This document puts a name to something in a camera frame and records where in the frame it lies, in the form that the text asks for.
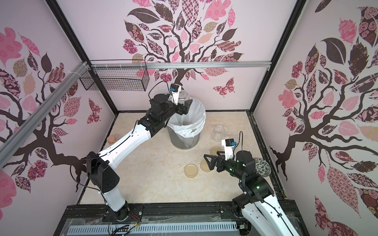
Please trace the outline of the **glass jar tan lid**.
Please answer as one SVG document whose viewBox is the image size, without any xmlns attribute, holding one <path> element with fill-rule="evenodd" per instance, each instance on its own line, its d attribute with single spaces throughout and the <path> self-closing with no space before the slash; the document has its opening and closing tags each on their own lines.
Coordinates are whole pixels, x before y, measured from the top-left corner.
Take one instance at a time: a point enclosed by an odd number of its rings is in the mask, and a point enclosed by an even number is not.
<svg viewBox="0 0 378 236">
<path fill-rule="evenodd" d="M 213 140 L 216 142 L 220 142 L 225 135 L 225 128 L 222 125 L 217 125 L 213 129 Z"/>
<path fill-rule="evenodd" d="M 184 89 L 182 89 L 179 93 L 179 103 L 181 104 L 184 104 L 186 101 L 190 100 L 191 99 L 191 96 L 190 94 L 185 91 Z"/>
</svg>

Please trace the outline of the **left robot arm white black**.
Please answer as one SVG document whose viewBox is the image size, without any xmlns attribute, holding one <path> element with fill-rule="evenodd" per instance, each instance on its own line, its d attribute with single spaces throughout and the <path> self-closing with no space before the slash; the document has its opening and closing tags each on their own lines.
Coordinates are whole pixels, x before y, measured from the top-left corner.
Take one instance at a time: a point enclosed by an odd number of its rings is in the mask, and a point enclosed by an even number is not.
<svg viewBox="0 0 378 236">
<path fill-rule="evenodd" d="M 170 118 L 186 115 L 193 100 L 179 102 L 178 93 L 157 94 L 150 99 L 151 108 L 137 120 L 134 128 L 116 143 L 100 151 L 90 152 L 86 160 L 87 175 L 108 206 L 108 212 L 116 220 L 123 221 L 129 216 L 129 206 L 118 187 L 120 177 L 115 172 L 118 165 L 139 145 L 165 128 Z"/>
</svg>

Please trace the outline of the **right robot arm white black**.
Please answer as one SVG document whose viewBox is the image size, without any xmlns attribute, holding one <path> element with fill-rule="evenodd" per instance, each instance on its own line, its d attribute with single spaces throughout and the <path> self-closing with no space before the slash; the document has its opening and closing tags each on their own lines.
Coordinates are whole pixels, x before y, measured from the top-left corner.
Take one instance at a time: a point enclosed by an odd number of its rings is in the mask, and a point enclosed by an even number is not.
<svg viewBox="0 0 378 236">
<path fill-rule="evenodd" d="M 253 158 L 245 150 L 237 152 L 234 159 L 226 159 L 224 154 L 205 154 L 204 159 L 210 170 L 227 171 L 240 181 L 243 193 L 232 200 L 236 216 L 244 217 L 261 236 L 299 235 L 265 179 L 271 174 L 267 161 Z"/>
</svg>

